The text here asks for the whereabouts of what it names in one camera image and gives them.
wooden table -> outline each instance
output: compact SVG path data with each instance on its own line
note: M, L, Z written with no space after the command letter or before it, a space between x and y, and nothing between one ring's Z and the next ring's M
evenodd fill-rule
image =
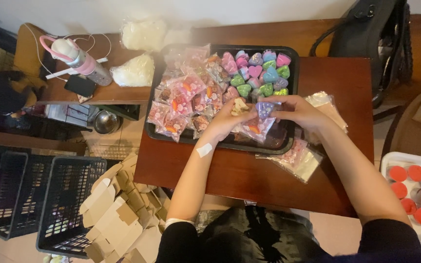
M413 120L421 105L421 94L396 114L383 146L383 154L404 152L421 156L421 122Z
M339 19L309 20L237 25L213 28L196 28L192 32L195 43L234 44L234 45L281 45L295 49L300 57L308 56L312 44ZM411 85L401 85L393 89L384 104L404 104L421 93L421 15L411 16L411 34L413 51L413 76ZM109 61L104 66L120 66L129 59L142 54L142 51L130 51L121 47L118 34L107 34L112 42ZM108 40L103 35L94 35L96 44L89 51L95 59L104 57L109 49ZM326 56L332 36L327 37L318 47L318 56ZM77 44L88 50L93 40L79 39ZM57 71L66 69L66 64L57 63ZM44 92L40 103L76 104L74 93L64 89L64 81L52 79ZM149 99L150 87L119 87L112 83L108 87L99 87L94 97L86 104L142 104Z
M336 106L349 125L348 135L373 162L369 65L363 58L301 57L298 94L307 96L324 90L334 95ZM174 188L193 147L154 140L143 132L134 181ZM210 166L206 193L356 216L329 158L303 184L271 161L255 159L254 153L218 148Z

pink bottle handle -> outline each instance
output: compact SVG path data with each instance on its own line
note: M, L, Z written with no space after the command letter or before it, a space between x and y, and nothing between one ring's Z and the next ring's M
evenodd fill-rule
M42 46L44 47L44 49L46 49L46 51L50 52L53 56L57 56L59 58L62 58L64 60L67 60L68 62L73 62L74 61L74 59L72 59L72 58L70 58L70 57L68 57L66 55L60 54L58 52L55 52L51 48L49 48L46 45L46 43L45 43L45 39L48 39L48 40L53 41L53 42L55 42L56 39L54 39L52 37L49 37L49 36L40 36L40 43L42 44ZM69 41L71 41L71 43L74 45L74 49L75 50L79 50L79 47L76 45L76 43L72 39L69 39Z

white bandage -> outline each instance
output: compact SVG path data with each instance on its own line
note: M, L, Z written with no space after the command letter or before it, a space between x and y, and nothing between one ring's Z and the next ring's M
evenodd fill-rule
M206 156L209 152L212 151L212 145L210 143L206 143L201 148L197 148L196 151L199 153L199 157L203 158Z

sleeve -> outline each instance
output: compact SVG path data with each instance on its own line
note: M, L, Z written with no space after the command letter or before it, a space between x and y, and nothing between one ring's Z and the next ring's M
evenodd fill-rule
M408 224L393 219L376 219L363 226L358 253L404 249L421 252L417 233Z
M187 222L171 224L162 234L157 263L199 261L199 240L194 226Z

human arm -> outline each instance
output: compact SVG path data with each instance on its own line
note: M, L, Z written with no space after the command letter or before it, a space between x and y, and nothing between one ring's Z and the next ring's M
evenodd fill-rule
M232 99L222 107L197 141L173 192L167 219L195 220L204 199L207 174L217 143L225 139L238 123L257 117L255 111L232 116L231 109L233 108L234 100ZM210 144L212 149L205 156L201 157L197 149L206 144Z
M272 117L292 120L318 135L362 225L379 218L411 225L387 181L333 120L300 96L272 96L262 101L282 102L285 110L273 112Z

